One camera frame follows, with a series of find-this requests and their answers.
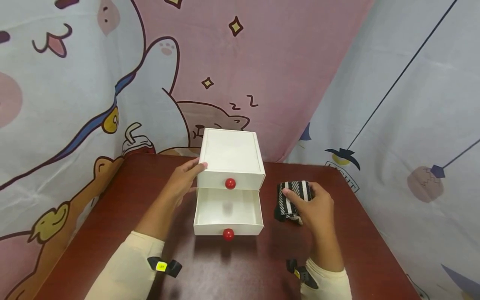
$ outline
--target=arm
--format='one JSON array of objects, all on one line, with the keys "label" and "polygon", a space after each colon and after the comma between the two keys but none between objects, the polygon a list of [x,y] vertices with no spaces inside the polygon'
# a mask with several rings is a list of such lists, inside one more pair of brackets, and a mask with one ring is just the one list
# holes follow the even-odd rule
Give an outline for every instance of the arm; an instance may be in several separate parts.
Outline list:
[{"label": "arm", "polygon": [[135,231],[112,255],[90,288],[86,300],[147,298],[156,274],[147,258],[161,257],[173,212],[181,204],[183,196],[195,190],[192,188],[193,180],[205,168],[206,164],[198,164],[198,159],[194,159],[175,169]]},{"label": "arm", "polygon": [[303,300],[350,300],[350,283],[335,234],[334,202],[318,183],[311,182],[315,197],[306,202],[294,192],[284,189],[284,195],[297,207],[303,223],[312,232],[313,247],[306,268],[318,289],[302,283]]}]

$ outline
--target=table surface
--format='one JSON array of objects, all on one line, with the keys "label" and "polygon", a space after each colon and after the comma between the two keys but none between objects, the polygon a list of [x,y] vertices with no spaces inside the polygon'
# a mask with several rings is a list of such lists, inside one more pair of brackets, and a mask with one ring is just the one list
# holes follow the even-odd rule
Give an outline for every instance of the table surface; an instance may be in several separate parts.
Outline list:
[{"label": "table surface", "polygon": [[[189,158],[129,157],[37,294],[36,299],[82,300],[110,256],[156,198],[173,169]],[[273,218],[276,186],[316,181],[335,201],[338,240],[355,300],[419,299],[401,267],[341,174],[330,167],[265,163],[260,190],[265,228],[259,236],[193,234],[195,195],[177,209],[163,258],[179,261],[177,278],[159,274],[149,299],[300,299],[300,283],[285,260],[304,263],[311,237],[305,227]]]}]

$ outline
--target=yellow tag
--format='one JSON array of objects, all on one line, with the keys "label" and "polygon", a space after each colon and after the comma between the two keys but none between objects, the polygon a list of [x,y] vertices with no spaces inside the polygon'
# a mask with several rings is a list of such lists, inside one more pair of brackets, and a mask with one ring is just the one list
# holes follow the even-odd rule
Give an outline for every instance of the yellow tag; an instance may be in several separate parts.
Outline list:
[{"label": "yellow tag", "polygon": [[165,262],[159,262],[156,264],[155,270],[159,272],[165,272],[165,270],[167,269],[167,265],[168,264]]}]

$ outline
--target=forearm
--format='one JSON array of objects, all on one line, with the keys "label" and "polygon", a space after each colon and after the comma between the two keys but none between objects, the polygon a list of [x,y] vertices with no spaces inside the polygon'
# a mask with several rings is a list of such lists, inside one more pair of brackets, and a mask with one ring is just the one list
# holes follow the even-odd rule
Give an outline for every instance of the forearm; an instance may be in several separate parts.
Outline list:
[{"label": "forearm", "polygon": [[330,272],[344,269],[342,252],[335,234],[335,227],[320,228],[313,233],[311,259],[320,268]]},{"label": "forearm", "polygon": [[332,222],[313,234],[313,247],[306,263],[317,289],[301,285],[302,300],[351,300],[350,282]]},{"label": "forearm", "polygon": [[161,257],[163,246],[163,241],[133,231],[112,255],[85,300],[146,299],[156,274],[147,258]]},{"label": "forearm", "polygon": [[148,208],[135,231],[158,240],[166,240],[174,210],[174,201],[160,194]]}]

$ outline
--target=curtain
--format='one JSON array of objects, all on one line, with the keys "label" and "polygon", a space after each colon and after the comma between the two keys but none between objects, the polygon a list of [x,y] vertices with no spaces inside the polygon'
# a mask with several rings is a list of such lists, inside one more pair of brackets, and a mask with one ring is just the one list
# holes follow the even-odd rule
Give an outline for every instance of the curtain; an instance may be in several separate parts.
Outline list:
[{"label": "curtain", "polygon": [[122,161],[205,127],[296,145],[372,0],[3,0],[0,299],[31,299]]},{"label": "curtain", "polygon": [[342,173],[423,299],[480,299],[479,16],[376,2],[286,160]]}]

